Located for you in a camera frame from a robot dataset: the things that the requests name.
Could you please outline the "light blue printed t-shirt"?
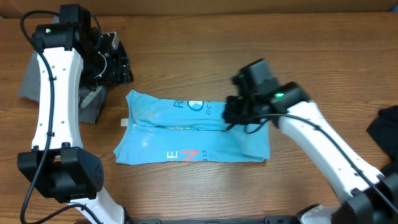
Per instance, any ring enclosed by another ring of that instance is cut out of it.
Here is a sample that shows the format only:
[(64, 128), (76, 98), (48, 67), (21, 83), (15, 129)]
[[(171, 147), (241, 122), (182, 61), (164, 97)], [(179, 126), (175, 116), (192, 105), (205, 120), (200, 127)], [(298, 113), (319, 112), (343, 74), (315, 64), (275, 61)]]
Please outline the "light blue printed t-shirt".
[(135, 90), (126, 101), (127, 128), (114, 150), (119, 164), (263, 162), (271, 156), (268, 126), (228, 129), (223, 102), (159, 99)]

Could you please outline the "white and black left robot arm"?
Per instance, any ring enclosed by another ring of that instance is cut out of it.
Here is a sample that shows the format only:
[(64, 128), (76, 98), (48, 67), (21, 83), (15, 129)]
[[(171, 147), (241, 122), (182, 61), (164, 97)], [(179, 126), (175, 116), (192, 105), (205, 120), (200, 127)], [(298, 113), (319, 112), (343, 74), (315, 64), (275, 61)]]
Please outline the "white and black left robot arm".
[(40, 68), (39, 117), (32, 149), (18, 155), (18, 169), (30, 190), (63, 210), (77, 209), (90, 223), (131, 223), (104, 187), (100, 158), (84, 149), (78, 119), (79, 89), (131, 83), (129, 58), (118, 35), (102, 33), (84, 7), (62, 5), (57, 16), (56, 24), (27, 35)]

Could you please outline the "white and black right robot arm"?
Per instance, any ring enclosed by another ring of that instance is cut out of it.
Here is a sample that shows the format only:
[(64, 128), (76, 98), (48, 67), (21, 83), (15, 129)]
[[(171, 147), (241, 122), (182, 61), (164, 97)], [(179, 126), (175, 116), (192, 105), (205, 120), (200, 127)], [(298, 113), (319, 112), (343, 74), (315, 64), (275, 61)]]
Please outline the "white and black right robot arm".
[(397, 223), (397, 174), (384, 175), (362, 159), (299, 84), (281, 85), (263, 59), (240, 68), (231, 81), (238, 95), (226, 99), (225, 122), (272, 121), (311, 158), (341, 203), (314, 204), (296, 215), (265, 217), (264, 223)]

